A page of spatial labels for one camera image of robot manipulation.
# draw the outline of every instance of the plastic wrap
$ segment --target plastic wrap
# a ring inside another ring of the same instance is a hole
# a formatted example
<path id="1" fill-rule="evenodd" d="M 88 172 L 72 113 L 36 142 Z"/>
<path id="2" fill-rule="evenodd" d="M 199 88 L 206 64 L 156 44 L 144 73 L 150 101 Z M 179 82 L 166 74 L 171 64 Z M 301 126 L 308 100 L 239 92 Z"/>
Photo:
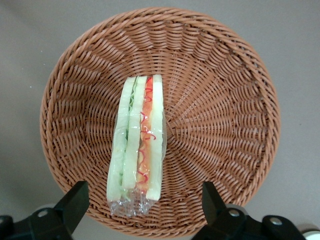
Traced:
<path id="1" fill-rule="evenodd" d="M 145 215 L 161 195 L 167 133 L 160 75 L 126 80 L 107 179 L 111 214 Z"/>

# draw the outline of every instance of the black clamp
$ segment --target black clamp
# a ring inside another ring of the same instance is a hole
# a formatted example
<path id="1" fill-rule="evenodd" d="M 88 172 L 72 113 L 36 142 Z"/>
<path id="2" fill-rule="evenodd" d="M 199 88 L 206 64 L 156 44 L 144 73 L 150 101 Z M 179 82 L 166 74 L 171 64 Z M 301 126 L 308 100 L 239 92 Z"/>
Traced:
<path id="1" fill-rule="evenodd" d="M 88 182 L 78 181 L 53 207 L 13 222 L 0 216 L 0 240 L 72 240 L 72 233 L 89 207 Z"/>
<path id="2" fill-rule="evenodd" d="M 212 182 L 202 186 L 202 208 L 207 221 L 193 240 L 305 240 L 282 216 L 268 215 L 258 222 L 236 208 L 227 208 Z"/>

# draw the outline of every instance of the table surface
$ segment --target table surface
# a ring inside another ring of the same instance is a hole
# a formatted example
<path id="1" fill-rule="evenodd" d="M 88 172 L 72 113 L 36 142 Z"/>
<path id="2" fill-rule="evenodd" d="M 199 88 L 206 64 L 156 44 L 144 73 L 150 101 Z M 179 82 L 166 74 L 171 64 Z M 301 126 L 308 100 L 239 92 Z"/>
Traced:
<path id="1" fill-rule="evenodd" d="M 246 210 L 320 226 L 320 1 L 1 0 L 0 214 L 15 221 L 63 193 L 42 150 L 40 105 L 64 50 L 95 24 L 133 9 L 168 6 L 205 13 L 249 42 L 268 69 L 281 108 L 271 171 Z M 77 240 L 138 239 L 85 216 Z M 179 239 L 190 239 L 190 236 Z"/>

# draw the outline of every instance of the gray surface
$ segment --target gray surface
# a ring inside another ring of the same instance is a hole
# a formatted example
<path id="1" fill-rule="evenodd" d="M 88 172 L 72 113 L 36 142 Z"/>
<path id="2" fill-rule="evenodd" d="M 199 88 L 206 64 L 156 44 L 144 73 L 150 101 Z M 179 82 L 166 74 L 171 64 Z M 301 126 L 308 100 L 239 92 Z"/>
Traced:
<path id="1" fill-rule="evenodd" d="M 320 1 L 0 0 L 0 214 L 21 220 L 62 196 L 43 155 L 43 90 L 63 51 L 115 14 L 173 6 L 211 15 L 264 61 L 281 107 L 273 167 L 248 213 L 320 226 Z M 133 239 L 84 217 L 75 239 Z"/>

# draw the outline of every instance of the basket weave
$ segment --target basket weave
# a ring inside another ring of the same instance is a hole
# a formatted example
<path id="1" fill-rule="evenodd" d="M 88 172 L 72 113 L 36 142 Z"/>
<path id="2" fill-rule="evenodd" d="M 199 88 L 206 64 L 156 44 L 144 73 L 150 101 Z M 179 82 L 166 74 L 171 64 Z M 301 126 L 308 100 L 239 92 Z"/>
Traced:
<path id="1" fill-rule="evenodd" d="M 111 216 L 106 184 L 124 81 L 161 74 L 167 125 L 160 201 L 149 215 Z M 205 223 L 202 182 L 226 203 L 246 204 L 279 143 L 275 88 L 255 50 L 201 13 L 145 8 L 111 17 L 61 56 L 44 91 L 40 132 L 64 192 L 89 183 L 87 214 L 126 234 L 194 234 Z"/>

